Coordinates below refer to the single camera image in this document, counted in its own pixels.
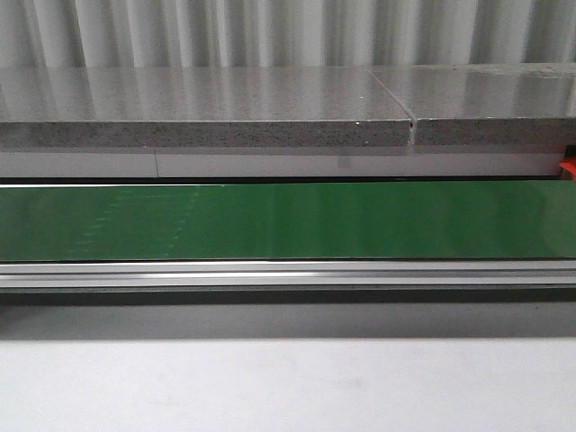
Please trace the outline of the white corrugated curtain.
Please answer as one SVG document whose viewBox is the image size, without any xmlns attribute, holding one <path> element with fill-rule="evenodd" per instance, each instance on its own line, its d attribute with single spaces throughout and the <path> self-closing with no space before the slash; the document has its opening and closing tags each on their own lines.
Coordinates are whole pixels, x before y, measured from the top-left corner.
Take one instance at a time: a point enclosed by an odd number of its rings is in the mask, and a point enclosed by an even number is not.
<svg viewBox="0 0 576 432">
<path fill-rule="evenodd" d="M 10 67 L 563 63 L 572 1 L 4 1 Z"/>
</svg>

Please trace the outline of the green conveyor belt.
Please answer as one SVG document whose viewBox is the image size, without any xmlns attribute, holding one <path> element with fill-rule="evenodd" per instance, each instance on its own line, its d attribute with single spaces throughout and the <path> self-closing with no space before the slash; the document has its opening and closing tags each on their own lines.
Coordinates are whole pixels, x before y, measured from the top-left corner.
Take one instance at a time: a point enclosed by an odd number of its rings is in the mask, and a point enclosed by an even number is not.
<svg viewBox="0 0 576 432">
<path fill-rule="evenodd" d="M 575 255 L 561 180 L 5 187 L 8 262 Z"/>
</svg>

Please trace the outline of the grey stone slab right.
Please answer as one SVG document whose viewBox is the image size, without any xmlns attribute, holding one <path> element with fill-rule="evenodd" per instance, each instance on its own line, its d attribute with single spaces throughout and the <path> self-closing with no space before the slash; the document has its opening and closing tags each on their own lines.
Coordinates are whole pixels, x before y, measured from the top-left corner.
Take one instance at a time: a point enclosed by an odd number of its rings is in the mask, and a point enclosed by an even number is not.
<svg viewBox="0 0 576 432">
<path fill-rule="evenodd" d="M 561 151 L 575 142 L 574 79 L 552 71 L 372 67 L 407 111 L 416 146 Z"/>
</svg>

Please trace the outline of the grey stone slab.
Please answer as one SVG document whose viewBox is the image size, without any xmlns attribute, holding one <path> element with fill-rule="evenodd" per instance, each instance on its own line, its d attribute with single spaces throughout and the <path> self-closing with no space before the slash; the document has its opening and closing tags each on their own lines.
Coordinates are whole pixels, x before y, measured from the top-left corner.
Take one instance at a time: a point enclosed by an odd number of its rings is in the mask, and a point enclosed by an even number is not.
<svg viewBox="0 0 576 432">
<path fill-rule="evenodd" d="M 401 147 L 410 117 L 357 67 L 9 67 L 1 145 Z"/>
<path fill-rule="evenodd" d="M 552 71 L 372 67 L 407 111 L 416 146 L 561 151 L 575 142 L 574 79 Z"/>
</svg>

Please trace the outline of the grey stone slab left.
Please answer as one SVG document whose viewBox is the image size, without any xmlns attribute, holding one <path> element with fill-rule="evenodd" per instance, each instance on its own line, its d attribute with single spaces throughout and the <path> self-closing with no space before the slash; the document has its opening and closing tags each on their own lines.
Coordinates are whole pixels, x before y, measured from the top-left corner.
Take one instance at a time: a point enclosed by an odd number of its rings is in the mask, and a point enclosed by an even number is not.
<svg viewBox="0 0 576 432">
<path fill-rule="evenodd" d="M 357 67 L 9 67 L 1 145 L 401 147 L 410 117 Z"/>
</svg>

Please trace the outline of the red plastic tray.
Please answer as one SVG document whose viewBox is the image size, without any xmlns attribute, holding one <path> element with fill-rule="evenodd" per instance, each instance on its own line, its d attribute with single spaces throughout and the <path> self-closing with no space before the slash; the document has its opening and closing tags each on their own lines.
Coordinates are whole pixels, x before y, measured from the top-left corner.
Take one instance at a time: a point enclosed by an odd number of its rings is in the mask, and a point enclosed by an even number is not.
<svg viewBox="0 0 576 432">
<path fill-rule="evenodd" d="M 576 158 L 565 157 L 560 162 L 561 179 L 562 180 L 576 180 Z"/>
</svg>

